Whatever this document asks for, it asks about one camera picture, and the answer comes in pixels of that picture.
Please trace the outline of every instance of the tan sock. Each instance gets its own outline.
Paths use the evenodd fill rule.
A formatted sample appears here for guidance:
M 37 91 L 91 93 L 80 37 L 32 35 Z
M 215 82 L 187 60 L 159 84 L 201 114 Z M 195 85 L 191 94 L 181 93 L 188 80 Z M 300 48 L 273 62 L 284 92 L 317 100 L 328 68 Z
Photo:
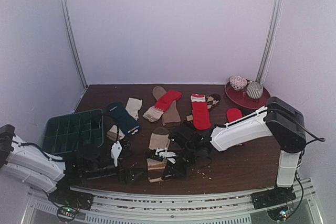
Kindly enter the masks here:
M 163 97 L 167 92 L 163 87 L 156 86 L 153 88 L 153 96 L 158 101 Z M 176 101 L 173 101 L 169 109 L 162 115 L 162 124 L 167 128 L 173 128 L 178 126 L 181 123 L 180 114 L 176 108 Z
M 170 140 L 168 138 L 169 131 L 164 127 L 156 128 L 149 142 L 148 148 L 150 150 L 156 150 L 157 148 L 168 148 Z M 162 175 L 164 169 L 166 168 L 167 160 L 156 161 L 151 158 L 147 158 L 148 166 L 148 180 L 149 182 L 160 182 L 162 180 Z

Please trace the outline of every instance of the red sock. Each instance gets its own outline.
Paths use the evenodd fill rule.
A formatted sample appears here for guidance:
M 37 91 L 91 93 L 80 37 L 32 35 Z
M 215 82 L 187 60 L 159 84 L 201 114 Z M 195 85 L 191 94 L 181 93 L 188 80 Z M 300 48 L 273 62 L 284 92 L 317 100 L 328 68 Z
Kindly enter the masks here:
M 195 128 L 198 130 L 207 130 L 211 127 L 211 123 L 205 95 L 193 94 L 190 98 L 193 106 L 193 124 Z
M 172 105 L 173 101 L 178 101 L 181 98 L 182 94 L 175 90 L 169 90 L 166 94 L 161 97 L 154 108 L 166 112 L 169 109 L 170 105 Z
M 236 121 L 243 117 L 239 109 L 229 109 L 226 111 L 227 120 L 230 122 Z
M 163 97 L 161 97 L 154 106 L 151 106 L 143 115 L 150 122 L 155 122 L 164 112 L 169 109 L 173 101 L 177 101 L 181 98 L 180 92 L 169 90 Z

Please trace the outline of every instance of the sock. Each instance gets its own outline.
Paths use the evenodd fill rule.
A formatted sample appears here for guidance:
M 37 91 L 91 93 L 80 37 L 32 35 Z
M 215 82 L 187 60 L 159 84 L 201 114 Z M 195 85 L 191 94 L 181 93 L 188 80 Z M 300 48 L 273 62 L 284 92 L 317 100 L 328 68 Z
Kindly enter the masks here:
M 140 129 L 140 124 L 129 115 L 121 102 L 108 105 L 106 110 L 116 120 L 119 129 L 126 136 L 133 135 Z
M 129 113 L 131 117 L 133 117 L 135 120 L 139 119 L 138 111 L 141 109 L 142 106 L 142 100 L 136 99 L 136 98 L 128 98 L 127 104 L 126 104 L 126 111 Z M 112 128 L 107 132 L 107 137 L 112 140 L 116 141 L 117 139 L 117 126 L 113 125 Z M 125 137 L 125 134 L 119 129 L 119 136 L 118 139 L 123 139 Z
M 151 106 L 143 115 L 150 122 L 155 122 L 164 112 L 166 112 L 173 101 L 181 98 L 180 92 L 169 90 L 163 97 L 161 97 L 154 106 Z
M 238 120 L 239 118 L 242 118 L 243 115 L 239 109 L 233 108 L 226 111 L 226 117 L 228 122 L 231 123 Z
M 148 148 L 150 150 L 156 150 L 157 148 L 168 148 L 170 140 L 168 138 L 169 131 L 164 127 L 156 128 L 149 142 Z M 166 168 L 167 160 L 163 161 L 153 160 L 147 158 L 147 167 L 148 167 L 148 180 L 149 182 L 160 182 L 162 180 L 164 169 Z
M 219 102 L 221 100 L 221 96 L 219 94 L 211 94 L 205 98 L 206 104 L 208 106 L 208 110 L 210 111 L 212 108 L 219 105 Z M 187 122 L 192 122 L 193 120 L 193 110 L 186 116 Z
M 163 87 L 157 86 L 153 88 L 153 96 L 155 97 L 157 101 L 161 97 L 163 97 L 166 93 L 167 91 L 165 91 Z M 173 101 L 169 109 L 167 109 L 167 111 L 164 112 L 162 115 L 162 124 L 166 126 L 167 128 L 172 128 L 172 127 L 178 126 L 180 122 L 181 122 L 181 118 L 176 108 L 176 101 Z
M 193 124 L 198 130 L 207 130 L 211 127 L 209 110 L 206 104 L 205 95 L 193 94 L 191 96 L 193 106 Z

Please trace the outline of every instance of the metal pole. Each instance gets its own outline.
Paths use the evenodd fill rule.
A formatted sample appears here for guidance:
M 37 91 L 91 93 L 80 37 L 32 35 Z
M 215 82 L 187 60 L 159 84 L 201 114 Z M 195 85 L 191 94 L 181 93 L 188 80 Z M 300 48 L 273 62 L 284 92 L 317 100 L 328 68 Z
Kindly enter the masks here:
M 273 46 L 274 35 L 278 25 L 279 13 L 281 11 L 282 0 L 274 0 L 273 12 L 271 17 L 271 22 L 268 30 L 268 36 L 265 44 L 265 49 L 263 57 L 261 59 L 260 67 L 258 70 L 256 82 L 262 83 L 268 69 L 268 64 L 270 60 L 270 53 Z
M 81 65 L 79 57 L 78 57 L 77 47 L 76 47 L 76 43 L 75 43 L 74 34 L 72 32 L 70 16 L 69 16 L 69 12 L 68 12 L 67 0 L 60 0 L 60 1 L 61 1 L 63 17 L 64 17 L 64 21 L 65 21 L 67 37 L 68 37 L 72 57 L 74 58 L 73 60 L 75 61 L 75 66 L 76 66 L 80 81 L 83 85 L 83 88 L 86 89 L 88 87 L 88 84 L 86 82 L 84 72 L 83 72 L 83 68 L 82 68 L 82 65 Z

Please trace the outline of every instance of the white patterned cup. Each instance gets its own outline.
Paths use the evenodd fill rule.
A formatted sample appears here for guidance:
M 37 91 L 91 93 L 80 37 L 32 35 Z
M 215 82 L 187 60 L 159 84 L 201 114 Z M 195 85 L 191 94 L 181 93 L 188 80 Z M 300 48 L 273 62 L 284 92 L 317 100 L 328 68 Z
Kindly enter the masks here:
M 230 85 L 234 90 L 242 90 L 247 85 L 247 80 L 241 76 L 231 76 Z
M 259 99 L 262 96 L 264 88 L 263 85 L 261 85 L 258 82 L 252 81 L 246 89 L 246 93 L 248 97 L 252 99 Z

